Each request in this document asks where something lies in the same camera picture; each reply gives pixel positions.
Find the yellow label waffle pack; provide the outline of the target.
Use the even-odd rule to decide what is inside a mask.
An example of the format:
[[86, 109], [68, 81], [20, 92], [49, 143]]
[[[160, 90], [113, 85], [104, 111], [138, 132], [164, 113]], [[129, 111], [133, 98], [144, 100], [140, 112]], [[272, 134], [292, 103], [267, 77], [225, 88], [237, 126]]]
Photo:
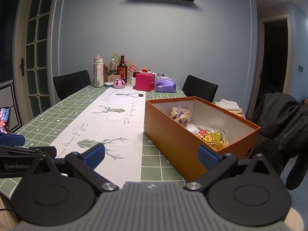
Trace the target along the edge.
[[206, 133], [196, 135], [199, 139], [204, 141], [208, 146], [210, 146], [215, 151], [220, 151], [225, 149], [228, 145], [228, 139], [223, 131], [207, 131]]

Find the clear bag mixed veggie chips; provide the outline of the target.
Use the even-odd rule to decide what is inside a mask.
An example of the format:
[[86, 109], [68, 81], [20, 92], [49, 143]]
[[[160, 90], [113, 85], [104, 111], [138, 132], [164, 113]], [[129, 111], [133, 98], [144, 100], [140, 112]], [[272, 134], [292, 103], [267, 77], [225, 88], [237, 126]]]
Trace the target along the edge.
[[183, 127], [187, 127], [190, 116], [190, 110], [185, 107], [173, 107], [170, 117]]

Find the white long snack packet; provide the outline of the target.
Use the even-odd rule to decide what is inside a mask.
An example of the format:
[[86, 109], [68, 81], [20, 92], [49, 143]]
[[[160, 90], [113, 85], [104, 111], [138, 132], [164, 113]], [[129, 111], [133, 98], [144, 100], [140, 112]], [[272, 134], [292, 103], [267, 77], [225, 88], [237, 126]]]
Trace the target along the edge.
[[198, 134], [203, 135], [204, 133], [206, 133], [206, 131], [200, 130], [197, 126], [195, 126], [192, 123], [188, 123], [188, 125], [186, 126], [186, 129], [194, 135], [198, 135]]

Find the white drawer cabinet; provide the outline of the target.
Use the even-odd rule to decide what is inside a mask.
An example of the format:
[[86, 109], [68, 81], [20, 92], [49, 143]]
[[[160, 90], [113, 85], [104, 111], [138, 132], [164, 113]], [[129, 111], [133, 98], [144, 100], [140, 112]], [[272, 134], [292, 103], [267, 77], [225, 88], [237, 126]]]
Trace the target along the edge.
[[0, 96], [1, 107], [10, 107], [11, 109], [9, 131], [15, 132], [21, 127], [21, 119], [19, 115], [13, 80], [1, 82]]

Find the orange cardboard box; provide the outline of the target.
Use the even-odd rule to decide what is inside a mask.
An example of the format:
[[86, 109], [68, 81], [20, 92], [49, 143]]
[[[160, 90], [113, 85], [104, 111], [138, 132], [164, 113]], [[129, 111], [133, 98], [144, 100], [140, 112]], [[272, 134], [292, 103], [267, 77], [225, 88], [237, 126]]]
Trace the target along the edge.
[[198, 97], [148, 100], [145, 134], [187, 182], [206, 173], [200, 145], [249, 158], [260, 127]]

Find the folded white yellow cloths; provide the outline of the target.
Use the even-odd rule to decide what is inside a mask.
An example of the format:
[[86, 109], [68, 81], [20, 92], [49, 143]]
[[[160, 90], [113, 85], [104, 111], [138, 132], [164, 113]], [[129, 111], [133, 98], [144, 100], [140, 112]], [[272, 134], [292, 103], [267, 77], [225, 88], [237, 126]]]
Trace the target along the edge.
[[245, 115], [243, 114], [242, 109], [239, 107], [239, 105], [235, 101], [221, 99], [219, 102], [215, 102], [215, 105], [233, 114], [236, 114], [240, 116], [241, 118], [245, 118]]

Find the black leather jacket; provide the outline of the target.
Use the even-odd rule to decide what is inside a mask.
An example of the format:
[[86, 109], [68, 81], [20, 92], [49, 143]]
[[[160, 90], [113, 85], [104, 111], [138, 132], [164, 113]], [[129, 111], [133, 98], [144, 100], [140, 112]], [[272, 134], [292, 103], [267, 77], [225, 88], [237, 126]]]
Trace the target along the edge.
[[296, 157], [285, 186], [289, 190], [299, 187], [307, 172], [307, 106], [289, 94], [267, 93], [251, 122], [260, 126], [260, 131], [250, 158], [262, 153], [281, 175]]

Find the pink round container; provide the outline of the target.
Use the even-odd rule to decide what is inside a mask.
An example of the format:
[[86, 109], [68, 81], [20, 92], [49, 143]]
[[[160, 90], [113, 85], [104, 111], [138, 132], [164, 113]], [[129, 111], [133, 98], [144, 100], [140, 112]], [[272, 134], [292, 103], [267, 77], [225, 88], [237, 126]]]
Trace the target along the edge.
[[113, 88], [115, 88], [115, 89], [123, 89], [123, 88], [125, 88], [124, 80], [123, 79], [116, 79], [113, 82]]

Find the brown chocolate-colored object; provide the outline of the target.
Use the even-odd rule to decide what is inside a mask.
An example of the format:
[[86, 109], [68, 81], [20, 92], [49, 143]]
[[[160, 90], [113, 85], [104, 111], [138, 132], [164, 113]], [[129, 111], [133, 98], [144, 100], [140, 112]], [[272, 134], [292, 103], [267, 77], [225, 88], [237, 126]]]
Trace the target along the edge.
[[108, 82], [108, 75], [109, 75], [108, 67], [104, 64], [103, 65], [103, 78], [104, 78], [104, 82]]

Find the purple tissue pack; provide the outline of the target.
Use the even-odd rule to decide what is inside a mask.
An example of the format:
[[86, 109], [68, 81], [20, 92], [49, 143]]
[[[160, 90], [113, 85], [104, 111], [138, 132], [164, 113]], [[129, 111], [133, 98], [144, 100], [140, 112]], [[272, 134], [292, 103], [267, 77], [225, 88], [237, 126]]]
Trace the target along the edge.
[[175, 93], [177, 90], [177, 84], [171, 79], [159, 79], [155, 83], [155, 92]]

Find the white pink tumbler bottle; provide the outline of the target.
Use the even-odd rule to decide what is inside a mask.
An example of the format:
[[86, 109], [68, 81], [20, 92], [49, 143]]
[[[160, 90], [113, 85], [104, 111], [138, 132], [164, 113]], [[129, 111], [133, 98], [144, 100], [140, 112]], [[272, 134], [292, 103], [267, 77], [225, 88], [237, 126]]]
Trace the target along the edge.
[[94, 74], [94, 81], [93, 85], [96, 88], [103, 87], [104, 86], [104, 69], [103, 69], [103, 57], [100, 55], [97, 55], [94, 58], [94, 64], [93, 64], [93, 74]]

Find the magenta square box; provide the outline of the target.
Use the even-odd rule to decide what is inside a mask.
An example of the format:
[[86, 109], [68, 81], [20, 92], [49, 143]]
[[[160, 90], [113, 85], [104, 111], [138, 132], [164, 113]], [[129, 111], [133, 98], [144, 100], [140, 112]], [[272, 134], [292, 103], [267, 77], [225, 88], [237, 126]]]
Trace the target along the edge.
[[135, 89], [150, 92], [155, 88], [155, 74], [138, 73], [136, 75]]

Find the dark brown liquor bottle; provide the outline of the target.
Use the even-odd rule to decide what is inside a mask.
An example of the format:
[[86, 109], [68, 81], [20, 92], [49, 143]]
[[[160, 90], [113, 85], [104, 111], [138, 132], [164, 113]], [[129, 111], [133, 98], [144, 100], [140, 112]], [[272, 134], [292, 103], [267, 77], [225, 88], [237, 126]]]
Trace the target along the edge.
[[121, 55], [120, 63], [117, 66], [117, 75], [120, 76], [124, 82], [127, 82], [127, 66], [125, 64], [125, 56]]

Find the glass panel door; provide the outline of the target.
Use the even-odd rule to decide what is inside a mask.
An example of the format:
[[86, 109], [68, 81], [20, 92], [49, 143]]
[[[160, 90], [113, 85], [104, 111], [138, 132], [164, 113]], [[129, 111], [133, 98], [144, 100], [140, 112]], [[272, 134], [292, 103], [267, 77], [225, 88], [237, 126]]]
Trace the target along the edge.
[[53, 0], [19, 0], [14, 28], [14, 85], [24, 125], [50, 108], [49, 17]]

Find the black chair near wall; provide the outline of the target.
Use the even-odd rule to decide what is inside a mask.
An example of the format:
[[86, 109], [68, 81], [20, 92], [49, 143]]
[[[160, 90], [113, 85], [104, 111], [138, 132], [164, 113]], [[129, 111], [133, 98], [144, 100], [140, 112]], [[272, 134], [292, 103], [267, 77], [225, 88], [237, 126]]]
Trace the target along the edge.
[[217, 84], [207, 82], [191, 74], [187, 76], [182, 88], [186, 96], [196, 96], [210, 103], [213, 102], [217, 90]]

